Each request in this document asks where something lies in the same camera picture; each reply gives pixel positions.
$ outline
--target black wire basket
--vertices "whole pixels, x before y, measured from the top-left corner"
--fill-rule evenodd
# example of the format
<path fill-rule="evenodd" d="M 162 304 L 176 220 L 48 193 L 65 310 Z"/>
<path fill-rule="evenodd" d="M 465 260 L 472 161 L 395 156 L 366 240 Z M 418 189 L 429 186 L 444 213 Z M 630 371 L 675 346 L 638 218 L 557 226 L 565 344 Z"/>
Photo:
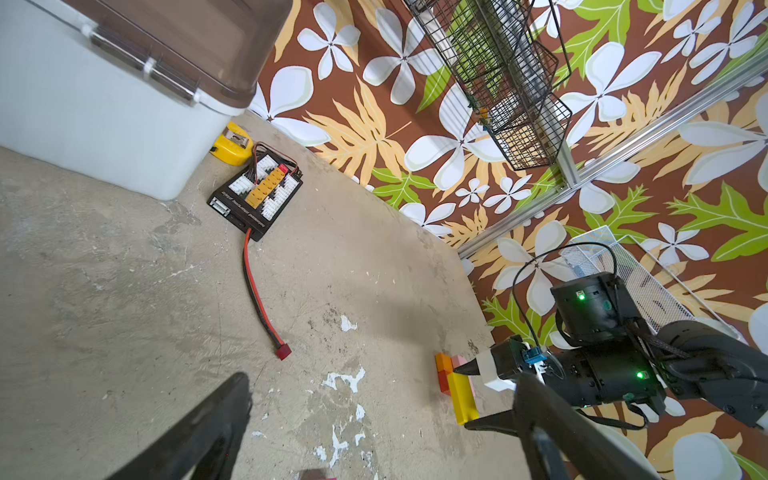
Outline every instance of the black wire basket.
<path fill-rule="evenodd" d="M 572 113 L 552 94 L 559 61 L 534 39 L 531 4 L 413 0 L 409 8 L 512 169 L 553 164 Z M 564 50 L 559 26 L 558 36 Z"/>

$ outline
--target metal extrusion frame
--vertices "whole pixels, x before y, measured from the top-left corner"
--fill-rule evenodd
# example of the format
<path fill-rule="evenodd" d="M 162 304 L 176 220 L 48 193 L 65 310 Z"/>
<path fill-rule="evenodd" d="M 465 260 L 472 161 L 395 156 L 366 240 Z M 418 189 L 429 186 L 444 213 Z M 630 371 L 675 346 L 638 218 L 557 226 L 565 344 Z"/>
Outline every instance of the metal extrusion frame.
<path fill-rule="evenodd" d="M 576 169 L 570 149 L 563 145 L 556 164 L 558 173 L 564 181 L 520 210 L 511 212 L 507 217 L 460 246 L 458 256 L 462 259 L 470 257 L 505 233 L 514 230 L 538 212 L 546 210 L 558 201 L 575 194 L 587 182 L 659 141 L 691 118 L 723 100 L 730 92 L 743 87 L 748 81 L 765 71 L 768 71 L 768 48 L 755 54 L 748 63 L 734 69 L 729 75 L 713 81 L 642 130 L 632 134 L 611 151 L 598 157 L 589 167 L 581 170 Z"/>

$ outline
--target pink block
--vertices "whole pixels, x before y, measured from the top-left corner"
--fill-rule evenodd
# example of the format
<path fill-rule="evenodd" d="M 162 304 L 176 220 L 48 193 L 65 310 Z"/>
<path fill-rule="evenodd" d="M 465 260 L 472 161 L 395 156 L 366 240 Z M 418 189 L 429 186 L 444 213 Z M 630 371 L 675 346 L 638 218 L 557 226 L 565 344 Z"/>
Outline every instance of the pink block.
<path fill-rule="evenodd" d="M 451 357 L 451 364 L 453 365 L 453 368 L 464 365 L 465 363 L 467 363 L 467 359 L 461 355 L 454 355 Z"/>

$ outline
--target wire mesh basket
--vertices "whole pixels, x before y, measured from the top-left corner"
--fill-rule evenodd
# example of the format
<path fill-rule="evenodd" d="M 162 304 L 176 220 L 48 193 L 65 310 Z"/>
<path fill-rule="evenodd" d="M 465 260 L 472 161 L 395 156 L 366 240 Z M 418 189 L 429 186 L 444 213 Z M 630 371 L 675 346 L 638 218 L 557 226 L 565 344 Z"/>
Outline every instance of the wire mesh basket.
<path fill-rule="evenodd" d="M 637 309 L 655 333 L 658 333 L 662 326 L 672 322 L 694 319 L 691 312 L 621 246 L 609 227 L 600 227 L 577 235 L 569 244 L 578 242 L 599 242 L 611 247 L 616 254 L 618 276 L 626 283 Z M 611 254 L 597 245 L 567 248 L 562 250 L 560 255 L 577 278 L 612 272 L 614 268 Z"/>
<path fill-rule="evenodd" d="M 409 7 L 512 168 L 553 164 L 571 111 L 552 94 L 559 62 L 531 34 L 531 4 L 414 0 Z"/>

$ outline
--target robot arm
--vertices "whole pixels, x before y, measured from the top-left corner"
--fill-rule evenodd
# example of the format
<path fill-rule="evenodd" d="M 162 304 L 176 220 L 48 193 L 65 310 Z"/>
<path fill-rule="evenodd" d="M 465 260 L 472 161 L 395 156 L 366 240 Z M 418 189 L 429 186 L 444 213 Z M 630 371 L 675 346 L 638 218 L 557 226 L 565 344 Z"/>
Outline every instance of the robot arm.
<path fill-rule="evenodd" d="M 768 356 L 695 321 L 671 323 L 654 336 L 621 279 L 611 273 L 572 280 L 552 293 L 558 327 L 564 324 L 569 332 L 564 338 L 580 348 L 549 354 L 539 369 L 543 365 L 544 384 L 571 406 L 624 401 L 636 412 L 633 403 L 663 415 L 661 378 L 678 399 L 705 399 L 744 425 L 768 432 Z M 521 374 L 536 373 L 529 351 L 519 336 L 512 337 L 455 371 L 481 376 L 496 390 L 515 389 Z M 510 415 L 490 415 L 465 427 L 514 435 Z"/>

